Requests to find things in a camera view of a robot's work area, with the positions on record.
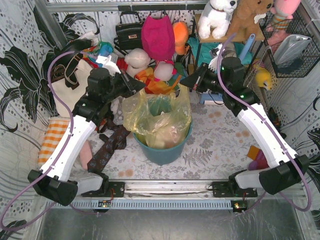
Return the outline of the yellow translucent trash bag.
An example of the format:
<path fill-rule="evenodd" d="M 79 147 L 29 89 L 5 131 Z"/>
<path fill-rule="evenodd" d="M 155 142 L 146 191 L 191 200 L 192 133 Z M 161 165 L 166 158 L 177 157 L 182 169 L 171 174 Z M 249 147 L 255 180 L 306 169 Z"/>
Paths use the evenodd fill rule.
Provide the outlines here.
<path fill-rule="evenodd" d="M 188 135 L 192 122 L 189 89 L 178 87 L 178 94 L 141 90 L 122 101 L 123 126 L 149 148 L 170 149 Z"/>

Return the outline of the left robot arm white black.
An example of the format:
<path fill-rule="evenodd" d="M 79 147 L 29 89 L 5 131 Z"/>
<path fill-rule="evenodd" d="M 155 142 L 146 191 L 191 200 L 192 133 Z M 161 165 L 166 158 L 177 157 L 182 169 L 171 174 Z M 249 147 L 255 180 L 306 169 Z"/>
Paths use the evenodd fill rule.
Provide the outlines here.
<path fill-rule="evenodd" d="M 27 179 L 37 194 L 62 206 L 86 193 L 104 194 L 109 178 L 97 170 L 70 179 L 72 166 L 85 141 L 111 111 L 111 102 L 128 98 L 145 88 L 145 83 L 125 71 L 111 75 L 106 68 L 94 68 L 87 78 L 86 94 L 70 112 L 70 122 L 52 155 L 40 170 L 31 170 Z"/>

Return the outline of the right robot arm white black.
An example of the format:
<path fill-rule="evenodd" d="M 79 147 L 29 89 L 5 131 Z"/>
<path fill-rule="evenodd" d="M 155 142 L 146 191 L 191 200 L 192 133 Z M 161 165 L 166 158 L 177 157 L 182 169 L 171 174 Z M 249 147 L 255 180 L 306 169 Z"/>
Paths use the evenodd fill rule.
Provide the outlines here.
<path fill-rule="evenodd" d="M 298 155 L 268 118 L 259 98 L 244 86 L 245 67 L 237 57 L 222 59 L 220 72 L 215 73 L 203 63 L 180 84 L 204 93 L 222 95 L 224 105 L 250 131 L 262 150 L 268 167 L 262 170 L 243 170 L 230 176 L 240 189 L 263 188 L 275 195 L 301 181 L 310 165 L 310 159 Z"/>

